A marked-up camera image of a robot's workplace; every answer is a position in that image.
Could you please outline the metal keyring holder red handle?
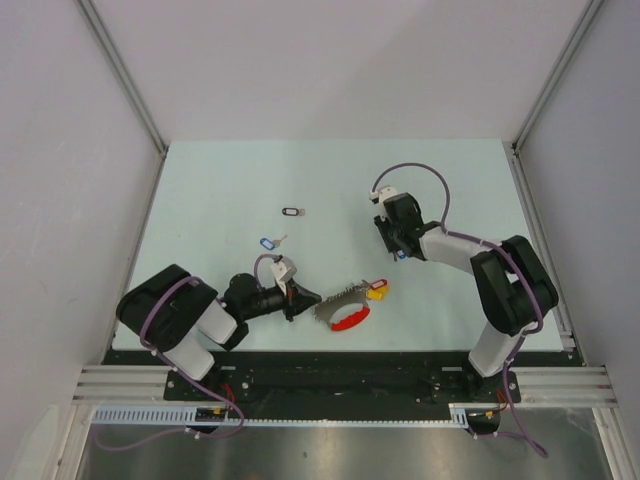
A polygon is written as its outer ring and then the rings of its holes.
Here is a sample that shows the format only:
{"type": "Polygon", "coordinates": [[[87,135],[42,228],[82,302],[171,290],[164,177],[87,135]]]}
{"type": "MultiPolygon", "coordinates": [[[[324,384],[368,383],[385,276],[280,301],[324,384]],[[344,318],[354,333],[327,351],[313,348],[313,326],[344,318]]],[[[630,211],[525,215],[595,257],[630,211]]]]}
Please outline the metal keyring holder red handle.
{"type": "Polygon", "coordinates": [[[360,281],[327,297],[312,309],[314,318],[334,333],[358,326],[371,312],[366,296],[369,286],[368,282],[360,281]]]}

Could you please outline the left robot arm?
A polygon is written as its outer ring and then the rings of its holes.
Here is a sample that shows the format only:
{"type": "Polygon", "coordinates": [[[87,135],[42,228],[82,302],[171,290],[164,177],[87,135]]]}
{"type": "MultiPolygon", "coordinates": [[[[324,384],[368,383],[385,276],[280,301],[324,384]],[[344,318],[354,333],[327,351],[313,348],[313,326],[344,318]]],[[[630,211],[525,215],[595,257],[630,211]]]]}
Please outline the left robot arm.
{"type": "Polygon", "coordinates": [[[192,334],[197,331],[226,351],[249,333],[248,322],[276,312],[291,322],[322,297],[295,281],[295,265],[277,256],[274,285],[266,288],[250,273],[231,278],[224,293],[171,264],[130,290],[116,307],[117,320],[138,335],[141,345],[187,375],[197,398],[214,397],[221,387],[213,355],[192,334]]]}

